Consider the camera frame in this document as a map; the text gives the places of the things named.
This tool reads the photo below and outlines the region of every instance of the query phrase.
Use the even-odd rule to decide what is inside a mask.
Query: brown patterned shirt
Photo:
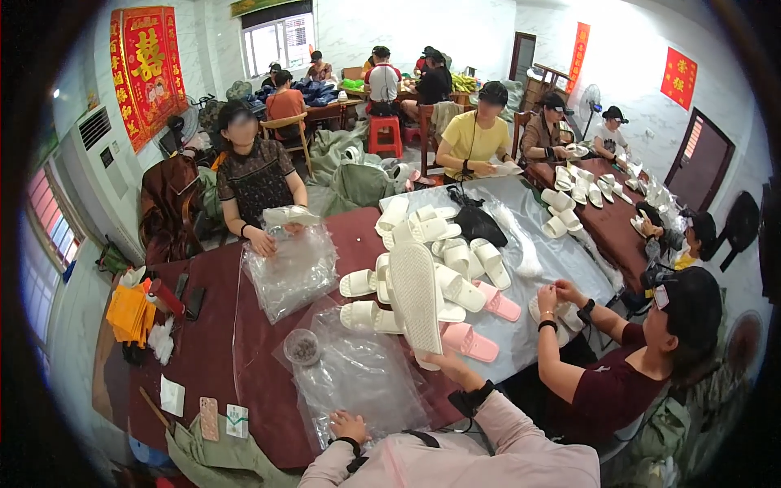
[[[279,141],[259,135],[248,155],[233,151],[217,169],[217,196],[220,201],[236,198],[239,215],[251,226],[262,227],[263,209],[293,205],[293,194],[285,176],[295,168]]]

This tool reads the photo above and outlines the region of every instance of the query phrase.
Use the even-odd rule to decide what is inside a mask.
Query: mobile phone
[[[187,320],[198,320],[205,292],[205,288],[193,288],[190,292],[190,298],[187,300]]]

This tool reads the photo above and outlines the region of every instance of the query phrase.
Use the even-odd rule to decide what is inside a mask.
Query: red poster
[[[575,88],[575,82],[580,76],[580,70],[583,68],[583,59],[586,58],[586,46],[588,45],[588,34],[590,32],[590,25],[578,22],[578,31],[575,32],[575,49],[572,51],[572,64],[569,67],[567,93],[572,93],[572,89]]]
[[[667,48],[665,77],[662,78],[662,93],[687,111],[694,95],[697,81],[697,64],[673,48]]]
[[[187,108],[173,7],[111,12],[109,51],[119,113],[139,152]]]

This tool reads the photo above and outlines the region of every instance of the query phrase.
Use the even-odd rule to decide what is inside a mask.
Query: red plastic stool
[[[380,144],[380,129],[389,127],[393,133],[392,144]],[[370,117],[369,118],[369,152],[377,154],[379,151],[393,151],[397,158],[401,157],[401,131],[398,127],[398,117]]]

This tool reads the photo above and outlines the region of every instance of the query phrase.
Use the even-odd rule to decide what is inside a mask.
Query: black bag
[[[448,187],[448,194],[450,199],[461,207],[454,222],[461,227],[461,234],[466,237],[467,241],[483,238],[496,248],[507,245],[505,233],[501,231],[494,218],[480,208],[485,200],[481,198],[477,201],[469,198],[464,190],[459,189],[456,185]]]

